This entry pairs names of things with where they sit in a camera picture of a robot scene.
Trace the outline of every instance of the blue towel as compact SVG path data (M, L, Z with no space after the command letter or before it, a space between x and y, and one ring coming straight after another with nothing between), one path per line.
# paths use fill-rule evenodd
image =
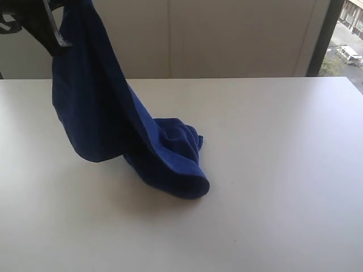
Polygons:
M53 60L53 105L75 151L91 162L123 155L150 186L185 199L204 196L203 137L178 119L149 115L91 0L66 6L60 31L73 47Z

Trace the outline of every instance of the building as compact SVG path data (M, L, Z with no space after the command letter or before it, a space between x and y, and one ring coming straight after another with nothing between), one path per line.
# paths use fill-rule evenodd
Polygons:
M363 0L345 0L339 21L363 39Z

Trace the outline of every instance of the table surface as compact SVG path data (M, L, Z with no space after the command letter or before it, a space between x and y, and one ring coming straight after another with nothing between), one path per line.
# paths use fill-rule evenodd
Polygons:
M205 136L183 201L79 158L51 81L0 82L0 271L362 272L363 96L345 78L130 80Z

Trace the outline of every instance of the blue cloth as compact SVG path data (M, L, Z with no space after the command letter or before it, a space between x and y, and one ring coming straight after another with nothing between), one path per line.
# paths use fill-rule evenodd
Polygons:
M203 137L178 119L149 115L92 2L66 6L60 31L73 47L53 60L53 105L75 151L91 162L123 155L152 187L185 199L204 196Z

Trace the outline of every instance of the parked car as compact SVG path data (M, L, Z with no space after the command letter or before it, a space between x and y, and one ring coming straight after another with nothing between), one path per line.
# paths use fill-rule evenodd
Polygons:
M361 66L363 57L355 52L350 46L341 45L336 52L347 64Z

